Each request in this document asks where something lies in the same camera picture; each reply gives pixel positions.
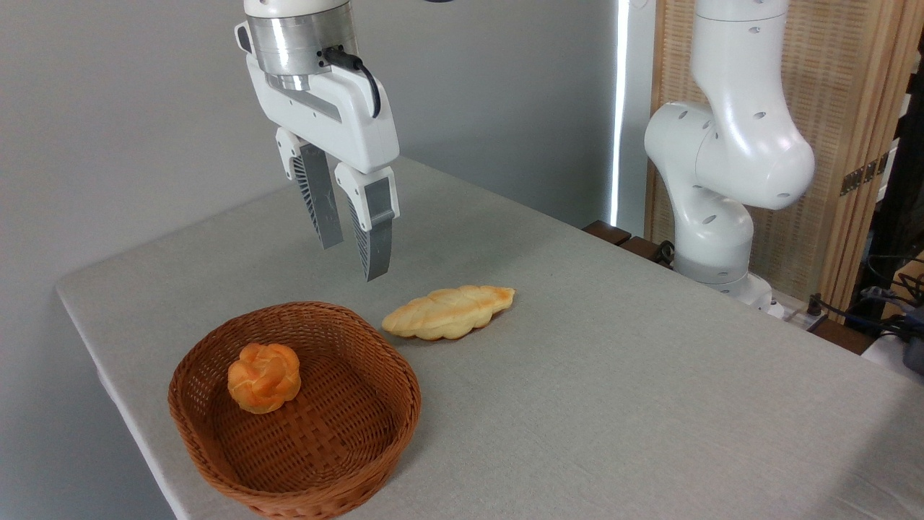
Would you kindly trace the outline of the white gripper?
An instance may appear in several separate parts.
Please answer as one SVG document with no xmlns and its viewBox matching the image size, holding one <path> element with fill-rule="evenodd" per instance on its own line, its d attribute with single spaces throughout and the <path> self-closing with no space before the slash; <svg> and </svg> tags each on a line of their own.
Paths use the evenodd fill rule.
<svg viewBox="0 0 924 520">
<path fill-rule="evenodd" d="M 400 209 L 395 172 L 387 167 L 399 156 L 399 145 L 382 82 L 376 83 L 380 112 L 373 118 L 370 83 L 361 73 L 333 66 L 310 75 L 308 91 L 290 91 L 271 86 L 253 56 L 245 56 L 245 62 L 258 103 L 280 127 L 275 142 L 284 172 L 300 188 L 321 247 L 330 249 L 343 241 L 327 152 L 342 161 L 334 178 L 349 198 L 365 279 L 383 276 Z"/>
</svg>

